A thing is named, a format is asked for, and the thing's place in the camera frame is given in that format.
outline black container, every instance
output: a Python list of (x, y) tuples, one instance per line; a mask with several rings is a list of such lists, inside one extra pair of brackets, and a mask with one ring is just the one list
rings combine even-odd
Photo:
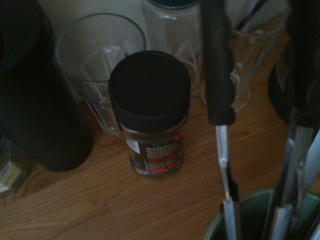
[(45, 168), (76, 168), (93, 139), (53, 61), (49, 19), (36, 0), (1, 1), (0, 33), (0, 129)]
[(109, 94), (133, 169), (148, 177), (178, 170), (190, 105), (184, 65), (164, 52), (134, 53), (112, 71)]

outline clear glass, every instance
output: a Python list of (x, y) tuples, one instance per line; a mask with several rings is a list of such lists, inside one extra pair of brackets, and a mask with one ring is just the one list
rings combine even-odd
[(121, 135), (109, 97), (110, 74), (126, 56), (146, 49), (142, 29), (131, 19), (113, 13), (80, 18), (58, 39), (55, 55), (62, 73), (105, 132)]
[(16, 192), (28, 176), (29, 158), (0, 134), (0, 199)]
[(142, 133), (120, 123), (129, 147), (133, 169), (149, 178), (162, 178), (181, 168), (184, 159), (184, 130), (188, 116), (175, 127), (163, 132)]
[(202, 66), (200, 4), (168, 9), (141, 0), (146, 22), (147, 49), (175, 56), (186, 67), (191, 82), (191, 101), (199, 93)]
[[(278, 8), (275, 10), (274, 7), (274, 3), (266, 2), (243, 29), (232, 29), (229, 46), (234, 53), (235, 66), (230, 78), (235, 86), (236, 96), (232, 105), (235, 112), (240, 112), (249, 103), (251, 97), (249, 84), (285, 30), (289, 6), (285, 1), (279, 1)], [(205, 86), (202, 87), (201, 98), (207, 104)]]

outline glass bottle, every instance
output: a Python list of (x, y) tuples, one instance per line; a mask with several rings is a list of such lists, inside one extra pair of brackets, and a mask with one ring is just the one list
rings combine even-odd
[(147, 49), (180, 60), (190, 76), (190, 100), (199, 92), (202, 32), (198, 0), (141, 0)]
[(0, 133), (0, 199), (16, 192), (28, 175), (29, 158)]

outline black handle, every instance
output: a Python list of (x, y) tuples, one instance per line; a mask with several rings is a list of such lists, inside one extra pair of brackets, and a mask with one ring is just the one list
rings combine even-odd
[(286, 95), (298, 110), (296, 122), (306, 128), (320, 127), (320, 1), (294, 0), (287, 30), (292, 52)]
[(229, 48), (232, 36), (223, 0), (202, 0), (202, 41), (209, 121), (213, 125), (231, 125), (236, 114), (231, 107), (235, 87), (230, 79), (234, 57)]

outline glass jar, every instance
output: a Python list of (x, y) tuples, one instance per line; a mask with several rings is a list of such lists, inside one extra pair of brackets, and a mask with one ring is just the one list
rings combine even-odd
[(198, 0), (141, 0), (146, 23), (147, 49), (176, 57), (186, 67), (191, 98), (199, 93), (202, 32)]
[(133, 169), (149, 177), (178, 170), (190, 105), (184, 65), (164, 52), (134, 53), (113, 69), (108, 87)]
[(183, 139), (188, 117), (166, 131), (143, 133), (125, 127), (120, 129), (129, 149), (133, 169), (142, 175), (170, 173), (180, 169), (184, 160)]
[(29, 158), (0, 134), (0, 199), (17, 191), (28, 176)]

